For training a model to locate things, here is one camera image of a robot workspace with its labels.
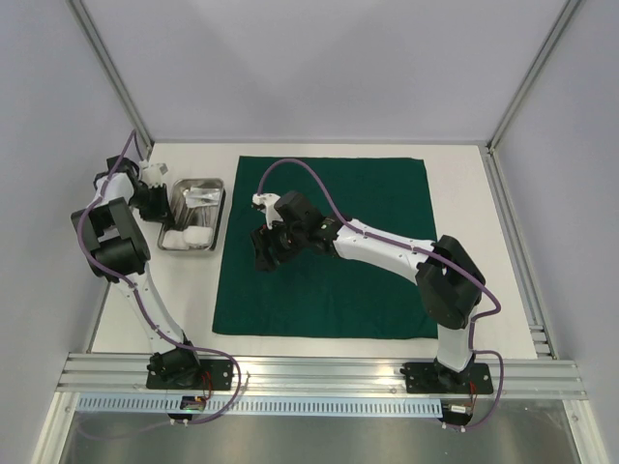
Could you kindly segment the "green surgical drape cloth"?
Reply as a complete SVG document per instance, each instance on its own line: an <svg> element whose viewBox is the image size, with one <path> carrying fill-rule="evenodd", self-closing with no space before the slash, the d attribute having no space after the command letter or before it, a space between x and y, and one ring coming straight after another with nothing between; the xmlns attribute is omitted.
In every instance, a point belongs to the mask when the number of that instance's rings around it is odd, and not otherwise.
<svg viewBox="0 0 619 464"><path fill-rule="evenodd" d="M269 172L272 158L241 157L226 227L212 329L217 334L319 338L435 338L437 325L407 279L304 250L272 273L254 266L251 205L259 186L301 192L324 215L334 206L386 232L436 237L427 169L418 159L305 159Z"/></svg>

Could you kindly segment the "clear sterile packet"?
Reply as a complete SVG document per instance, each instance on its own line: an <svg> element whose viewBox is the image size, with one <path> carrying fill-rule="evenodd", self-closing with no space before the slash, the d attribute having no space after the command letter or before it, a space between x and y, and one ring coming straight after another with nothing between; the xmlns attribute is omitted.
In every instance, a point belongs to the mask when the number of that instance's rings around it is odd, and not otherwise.
<svg viewBox="0 0 619 464"><path fill-rule="evenodd" d="M184 191L184 198L188 209L219 206L221 189L190 187Z"/></svg>

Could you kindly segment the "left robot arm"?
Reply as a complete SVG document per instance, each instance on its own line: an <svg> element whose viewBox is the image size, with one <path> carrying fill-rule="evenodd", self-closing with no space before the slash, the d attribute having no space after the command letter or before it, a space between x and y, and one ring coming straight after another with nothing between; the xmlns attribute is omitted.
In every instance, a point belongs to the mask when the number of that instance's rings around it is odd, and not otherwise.
<svg viewBox="0 0 619 464"><path fill-rule="evenodd" d="M140 319L152 352L148 370L190 388L200 381L203 365L155 286L150 248L133 215L139 212L142 219L165 226L174 223L161 169L155 168L153 180L142 176L150 167L122 156L108 159L107 170L95 178L93 201L72 213L71 220L93 274L119 290Z"/></svg>

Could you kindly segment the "stainless steel instrument tray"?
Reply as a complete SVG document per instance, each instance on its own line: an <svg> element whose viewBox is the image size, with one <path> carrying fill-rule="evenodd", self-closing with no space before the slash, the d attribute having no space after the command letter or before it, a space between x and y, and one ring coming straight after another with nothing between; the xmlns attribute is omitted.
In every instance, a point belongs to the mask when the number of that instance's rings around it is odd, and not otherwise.
<svg viewBox="0 0 619 464"><path fill-rule="evenodd" d="M184 191L189 189L190 187L198 187L198 188L212 188L212 189L221 189L221 203L219 206L212 206L207 208L196 208L191 209L191 222L189 226L208 226L211 227L214 231L213 242L209 248L203 249L195 249L195 248L187 248L184 250L167 250L162 249L162 238L163 234L168 230L176 230L181 231L183 233L184 230L179 230L177 228L177 217L178 217L178 209L179 207L185 203ZM220 226L221 226L221 215L223 212L223 207L226 199L226 191L224 188L224 183L222 179L219 178L193 178L193 179L181 179L177 181L172 188L169 205L171 212L174 216L174 224L171 226L163 226L161 232L158 237L158 248L163 251L170 252L210 252L214 251L217 246Z"/></svg>

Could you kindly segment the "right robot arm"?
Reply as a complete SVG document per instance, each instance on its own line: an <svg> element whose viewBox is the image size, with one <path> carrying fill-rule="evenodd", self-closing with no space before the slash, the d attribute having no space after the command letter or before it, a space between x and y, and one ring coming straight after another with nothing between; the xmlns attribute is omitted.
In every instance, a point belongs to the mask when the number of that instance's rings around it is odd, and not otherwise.
<svg viewBox="0 0 619 464"><path fill-rule="evenodd" d="M273 272L308 249L358 261L401 276L417 286L427 315L438 326L435 377L441 388L459 391L471 379L475 356L470 320L485 279L458 240L421 241L372 228L338 214L323 215L300 192L256 193L254 209L264 225L251 232L255 267Z"/></svg>

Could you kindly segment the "white gauze pad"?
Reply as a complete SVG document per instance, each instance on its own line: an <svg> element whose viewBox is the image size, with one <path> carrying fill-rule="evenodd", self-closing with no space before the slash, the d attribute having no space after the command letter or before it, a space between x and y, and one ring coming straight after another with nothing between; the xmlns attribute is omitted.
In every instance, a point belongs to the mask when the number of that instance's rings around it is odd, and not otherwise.
<svg viewBox="0 0 619 464"><path fill-rule="evenodd" d="M168 230L163 234L162 249L167 250L184 250L189 246L184 240L184 234L181 231Z"/></svg>
<svg viewBox="0 0 619 464"><path fill-rule="evenodd" d="M183 240L189 248L209 248L213 242L214 231L208 226L192 225L183 231Z"/></svg>

